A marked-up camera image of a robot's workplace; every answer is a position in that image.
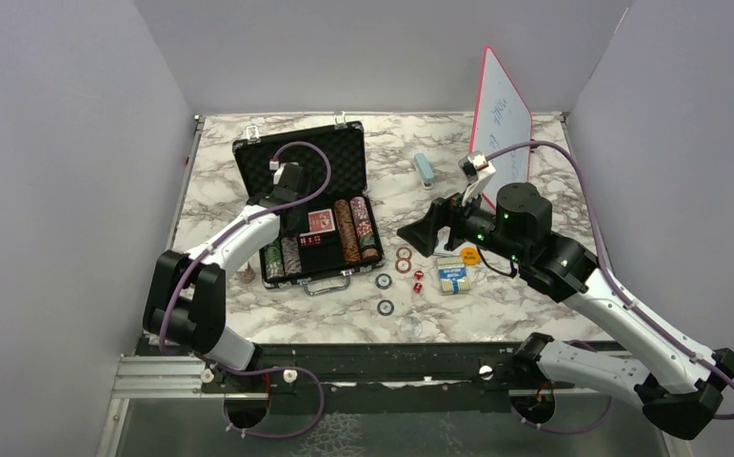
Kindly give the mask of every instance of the red poker chip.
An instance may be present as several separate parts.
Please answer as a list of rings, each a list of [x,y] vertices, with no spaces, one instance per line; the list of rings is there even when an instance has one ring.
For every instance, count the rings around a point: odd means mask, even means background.
[[[395,252],[395,254],[397,254],[398,259],[411,259],[411,249],[406,246],[400,246],[397,248],[397,252]]]
[[[394,269],[400,273],[408,273],[411,271],[411,262],[408,259],[397,259],[394,263]]]

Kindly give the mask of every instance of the screw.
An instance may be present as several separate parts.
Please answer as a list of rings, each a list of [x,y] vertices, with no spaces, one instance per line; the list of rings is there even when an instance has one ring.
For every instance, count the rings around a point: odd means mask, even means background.
[[[202,383],[209,384],[215,379],[215,373],[213,373],[209,368],[204,368],[204,371],[201,372],[200,378]]]
[[[489,365],[482,365],[481,368],[479,368],[479,376],[484,379],[485,381],[489,381],[492,379],[493,375],[493,369]]]
[[[296,381],[297,373],[295,369],[287,369],[283,371],[283,380],[289,384],[293,384]]]

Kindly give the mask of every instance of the case latch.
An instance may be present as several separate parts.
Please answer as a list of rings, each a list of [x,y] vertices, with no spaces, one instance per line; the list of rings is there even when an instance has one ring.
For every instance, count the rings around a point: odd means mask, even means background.
[[[341,274],[345,278],[344,283],[341,286],[336,286],[333,288],[321,288],[319,290],[311,291],[310,288],[308,287],[310,283],[309,278],[300,279],[299,281],[297,281],[297,283],[302,286],[302,288],[305,290],[305,293],[307,295],[310,295],[311,297],[315,297],[317,295],[323,295],[325,293],[337,292],[339,290],[346,290],[349,287],[349,283],[350,283],[349,277],[352,276],[352,270],[346,269],[342,271]]]
[[[347,115],[343,111],[336,111],[333,114],[333,122],[336,123],[336,129],[347,128]]]
[[[246,126],[244,129],[246,133],[246,142],[250,145],[260,142],[260,128],[257,126]]]

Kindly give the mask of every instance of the whiteboard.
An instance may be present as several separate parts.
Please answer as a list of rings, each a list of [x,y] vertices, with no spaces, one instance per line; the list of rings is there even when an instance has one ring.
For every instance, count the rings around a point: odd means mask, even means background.
[[[490,46],[485,48],[482,79],[473,113],[470,152],[490,154],[515,143],[528,141],[532,134],[532,113],[512,84]],[[495,209],[498,189],[509,183],[523,183],[529,177],[529,149],[518,149],[492,161],[495,176],[485,188],[485,201]]]

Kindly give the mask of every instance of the metal latch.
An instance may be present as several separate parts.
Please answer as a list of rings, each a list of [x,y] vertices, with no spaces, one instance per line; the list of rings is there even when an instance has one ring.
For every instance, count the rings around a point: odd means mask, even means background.
[[[346,129],[347,115],[343,111],[336,111],[333,114],[333,122],[336,123],[336,129]]]
[[[260,141],[260,128],[257,126],[246,126],[244,129],[246,133],[246,142],[251,144],[258,143]]]

